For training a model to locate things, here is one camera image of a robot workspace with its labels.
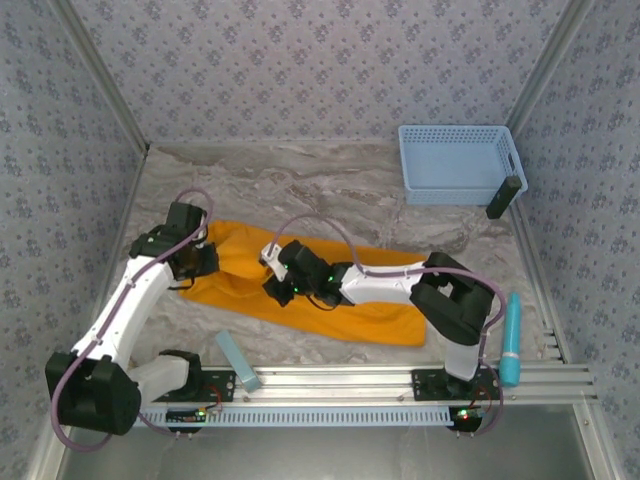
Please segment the light blue flat block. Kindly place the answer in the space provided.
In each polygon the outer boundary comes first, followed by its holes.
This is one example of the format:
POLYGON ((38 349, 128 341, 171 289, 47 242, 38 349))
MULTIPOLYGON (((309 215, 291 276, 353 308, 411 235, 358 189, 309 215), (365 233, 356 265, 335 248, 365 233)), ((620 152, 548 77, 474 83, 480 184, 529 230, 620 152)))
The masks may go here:
POLYGON ((219 332, 215 337, 216 343, 233 368, 244 390, 253 393, 262 388, 262 382, 250 365, 242 350, 227 330, 219 332))

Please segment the aluminium rail frame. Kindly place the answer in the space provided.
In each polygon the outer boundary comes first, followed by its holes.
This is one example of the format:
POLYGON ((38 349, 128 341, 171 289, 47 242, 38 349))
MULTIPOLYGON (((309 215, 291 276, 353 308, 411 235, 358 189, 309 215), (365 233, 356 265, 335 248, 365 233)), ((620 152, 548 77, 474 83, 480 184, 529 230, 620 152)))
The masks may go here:
POLYGON ((594 402, 598 396, 587 367, 559 363, 526 363, 520 383, 498 383, 498 400, 415 401, 411 371, 438 366, 275 366, 258 367, 262 388, 248 393, 236 376, 234 399, 260 405, 391 405, 424 402, 435 405, 570 404, 594 402))

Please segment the teal toy microphone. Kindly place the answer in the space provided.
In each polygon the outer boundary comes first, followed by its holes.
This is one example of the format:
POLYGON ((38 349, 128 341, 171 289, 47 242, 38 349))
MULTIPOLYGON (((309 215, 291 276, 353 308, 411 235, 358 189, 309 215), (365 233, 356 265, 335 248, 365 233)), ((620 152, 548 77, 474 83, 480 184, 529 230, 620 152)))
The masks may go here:
POLYGON ((501 383, 506 388, 514 388, 520 383, 521 313, 520 295, 512 292, 509 295, 505 313, 502 355, 499 364, 501 383))

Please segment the orange t-shirt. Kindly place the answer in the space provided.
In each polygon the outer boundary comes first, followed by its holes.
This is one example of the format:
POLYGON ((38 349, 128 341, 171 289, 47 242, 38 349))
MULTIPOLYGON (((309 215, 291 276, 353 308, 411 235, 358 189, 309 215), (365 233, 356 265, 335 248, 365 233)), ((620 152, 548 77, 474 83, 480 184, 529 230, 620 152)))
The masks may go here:
POLYGON ((411 305, 369 303, 322 311, 297 297, 286 307, 267 296, 262 284, 267 269, 259 254, 274 233, 231 220, 209 225, 208 240, 216 247, 219 270, 185 283, 187 301, 243 314, 272 324, 360 343, 419 347, 427 339, 424 316, 411 305))

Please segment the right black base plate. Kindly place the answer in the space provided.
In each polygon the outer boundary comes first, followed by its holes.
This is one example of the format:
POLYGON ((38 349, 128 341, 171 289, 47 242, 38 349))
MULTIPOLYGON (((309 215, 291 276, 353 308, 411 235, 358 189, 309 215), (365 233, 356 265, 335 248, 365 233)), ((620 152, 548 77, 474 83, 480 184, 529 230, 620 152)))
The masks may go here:
POLYGON ((415 401, 498 400, 498 383, 486 368, 476 371, 471 380, 460 380, 441 369, 411 371, 415 401))

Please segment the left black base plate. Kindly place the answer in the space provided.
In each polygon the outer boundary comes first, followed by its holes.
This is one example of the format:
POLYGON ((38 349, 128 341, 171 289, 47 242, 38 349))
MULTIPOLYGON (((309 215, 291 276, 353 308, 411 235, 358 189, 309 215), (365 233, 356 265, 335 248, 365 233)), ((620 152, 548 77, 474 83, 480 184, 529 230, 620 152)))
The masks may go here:
POLYGON ((236 373, 233 370, 202 370, 195 377, 189 375, 185 387, 158 397, 156 402, 204 405, 230 403, 234 399, 235 383, 236 373))

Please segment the light blue plastic basket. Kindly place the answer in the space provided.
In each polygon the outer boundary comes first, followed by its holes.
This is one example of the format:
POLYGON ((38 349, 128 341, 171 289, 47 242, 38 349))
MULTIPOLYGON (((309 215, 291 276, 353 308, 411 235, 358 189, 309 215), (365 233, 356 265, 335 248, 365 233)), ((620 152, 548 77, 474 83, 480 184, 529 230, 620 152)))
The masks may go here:
POLYGON ((398 128, 405 200, 416 206, 487 206, 505 179, 528 181, 511 131, 502 125, 398 128))

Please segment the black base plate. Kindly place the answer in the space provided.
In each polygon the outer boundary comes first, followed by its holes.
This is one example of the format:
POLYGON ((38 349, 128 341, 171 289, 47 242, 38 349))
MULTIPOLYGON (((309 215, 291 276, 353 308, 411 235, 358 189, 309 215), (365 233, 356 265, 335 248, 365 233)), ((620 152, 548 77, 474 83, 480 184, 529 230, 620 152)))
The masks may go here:
POLYGON ((204 405, 230 403, 234 399, 235 383, 236 373, 233 370, 202 370, 195 377, 189 375, 185 387, 158 397, 156 402, 204 405))
POLYGON ((486 368, 476 371, 471 380, 460 380, 441 369, 411 371, 415 401, 498 400, 498 383, 486 368))

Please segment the small circuit board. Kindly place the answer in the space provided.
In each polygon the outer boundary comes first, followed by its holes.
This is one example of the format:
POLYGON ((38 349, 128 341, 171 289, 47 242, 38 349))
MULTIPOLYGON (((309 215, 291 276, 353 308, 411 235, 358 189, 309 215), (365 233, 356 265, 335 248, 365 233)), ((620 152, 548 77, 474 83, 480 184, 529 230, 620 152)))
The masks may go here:
POLYGON ((450 407, 451 425, 448 429, 460 434, 475 434, 483 422, 485 411, 478 406, 450 407))
POLYGON ((214 406, 195 409, 169 409, 165 413, 167 424, 204 424, 222 412, 214 406))

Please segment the aluminium frame post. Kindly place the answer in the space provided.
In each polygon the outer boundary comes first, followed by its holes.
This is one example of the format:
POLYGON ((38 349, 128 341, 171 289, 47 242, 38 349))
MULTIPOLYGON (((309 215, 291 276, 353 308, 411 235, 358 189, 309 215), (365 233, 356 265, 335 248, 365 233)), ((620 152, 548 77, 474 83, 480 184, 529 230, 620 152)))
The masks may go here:
POLYGON ((513 138, 516 138, 525 128, 536 103, 544 93, 594 3, 595 0, 567 0, 506 120, 506 126, 513 138))
POLYGON ((125 136, 136 151, 145 156, 148 152, 148 143, 142 130, 71 0, 47 0, 47 2, 118 124, 123 129, 125 136))

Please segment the left small circuit board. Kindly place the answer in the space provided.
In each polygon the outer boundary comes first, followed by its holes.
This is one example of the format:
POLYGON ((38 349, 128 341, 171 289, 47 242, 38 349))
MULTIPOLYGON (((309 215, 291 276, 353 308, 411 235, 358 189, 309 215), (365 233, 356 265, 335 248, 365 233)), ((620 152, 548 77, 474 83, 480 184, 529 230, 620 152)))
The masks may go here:
POLYGON ((214 406, 195 409, 169 409, 165 413, 167 424, 204 424, 222 412, 214 406))

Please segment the right small circuit board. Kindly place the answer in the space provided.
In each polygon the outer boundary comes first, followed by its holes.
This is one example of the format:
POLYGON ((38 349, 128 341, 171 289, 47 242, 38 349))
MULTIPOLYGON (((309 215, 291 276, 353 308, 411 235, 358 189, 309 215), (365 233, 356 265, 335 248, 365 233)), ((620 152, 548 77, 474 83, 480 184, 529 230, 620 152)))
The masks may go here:
POLYGON ((460 434, 475 434, 483 422, 485 411, 478 406, 450 407, 451 425, 448 429, 460 434))

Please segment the black rectangular box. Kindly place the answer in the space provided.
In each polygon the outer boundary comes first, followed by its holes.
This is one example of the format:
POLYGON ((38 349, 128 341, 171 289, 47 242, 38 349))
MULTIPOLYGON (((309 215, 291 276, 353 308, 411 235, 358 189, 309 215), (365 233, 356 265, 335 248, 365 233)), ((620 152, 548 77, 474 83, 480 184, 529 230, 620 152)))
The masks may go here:
POLYGON ((488 219, 499 219, 522 188, 519 176, 507 176, 485 209, 488 219))

